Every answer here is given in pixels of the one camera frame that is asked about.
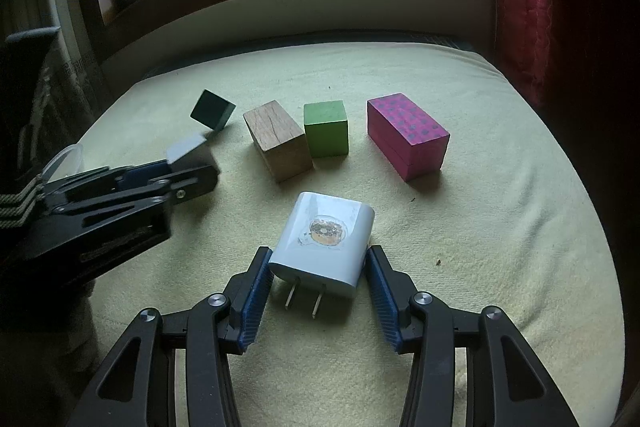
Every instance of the screw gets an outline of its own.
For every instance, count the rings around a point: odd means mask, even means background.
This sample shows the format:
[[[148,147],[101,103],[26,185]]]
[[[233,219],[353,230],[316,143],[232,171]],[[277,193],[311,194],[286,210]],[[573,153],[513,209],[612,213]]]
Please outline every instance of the screw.
[[[502,317],[502,310],[496,306],[489,306],[484,314],[489,317],[492,321],[498,320]]]
[[[156,318],[156,311],[148,308],[146,310],[142,310],[140,312],[140,318],[144,322],[151,322],[154,318]]]
[[[207,299],[209,306],[222,306],[226,302],[226,297],[222,293],[214,293]]]
[[[431,302],[433,302],[433,296],[427,292],[418,292],[414,295],[414,301],[418,304],[431,304]]]

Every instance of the wall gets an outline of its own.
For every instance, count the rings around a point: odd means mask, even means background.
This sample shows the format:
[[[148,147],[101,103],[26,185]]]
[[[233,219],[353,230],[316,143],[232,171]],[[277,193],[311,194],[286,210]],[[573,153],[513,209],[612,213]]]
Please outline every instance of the wall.
[[[491,49],[490,0],[228,0],[175,20],[123,48],[101,66],[115,96],[152,68],[251,39],[322,30],[447,34],[478,52]]]

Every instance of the table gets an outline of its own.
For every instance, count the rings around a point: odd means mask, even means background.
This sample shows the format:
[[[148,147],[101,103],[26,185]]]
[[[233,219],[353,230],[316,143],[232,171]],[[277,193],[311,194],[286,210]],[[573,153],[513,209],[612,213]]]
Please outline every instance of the table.
[[[176,207],[173,237],[97,280],[91,302],[104,355],[142,308],[188,309],[274,247],[302,190],[365,201],[372,244],[449,306],[502,307],[582,427],[608,425],[624,359],[622,305],[605,235],[571,163],[534,111],[479,55],[411,43],[332,43],[219,58],[133,86],[81,139],[86,169],[142,164],[206,128],[203,89],[238,108],[211,137],[218,187]],[[404,92],[450,133],[439,174],[405,184],[366,133],[366,100]],[[302,124],[307,102],[344,100],[350,154],[276,184],[242,113],[276,99]],[[361,278],[348,305],[275,280],[257,341],[230,367],[242,424],[398,425],[411,356],[385,344]],[[178,424],[187,425],[184,357]],[[456,353],[454,425],[464,422]]]

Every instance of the pink block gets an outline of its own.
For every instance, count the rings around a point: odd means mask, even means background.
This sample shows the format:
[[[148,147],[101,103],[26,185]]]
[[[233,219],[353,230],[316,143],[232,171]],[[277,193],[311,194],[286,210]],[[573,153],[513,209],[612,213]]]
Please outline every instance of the pink block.
[[[404,94],[367,102],[367,132],[404,181],[442,167],[449,133]]]

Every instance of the charger plug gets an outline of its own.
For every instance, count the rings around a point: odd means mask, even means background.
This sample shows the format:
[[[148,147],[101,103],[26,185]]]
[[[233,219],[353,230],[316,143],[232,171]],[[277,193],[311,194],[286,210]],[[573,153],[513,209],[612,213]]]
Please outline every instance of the charger plug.
[[[374,211],[368,204],[302,192],[271,254],[269,268],[292,284],[318,291],[316,318],[324,292],[353,298],[367,251]]]

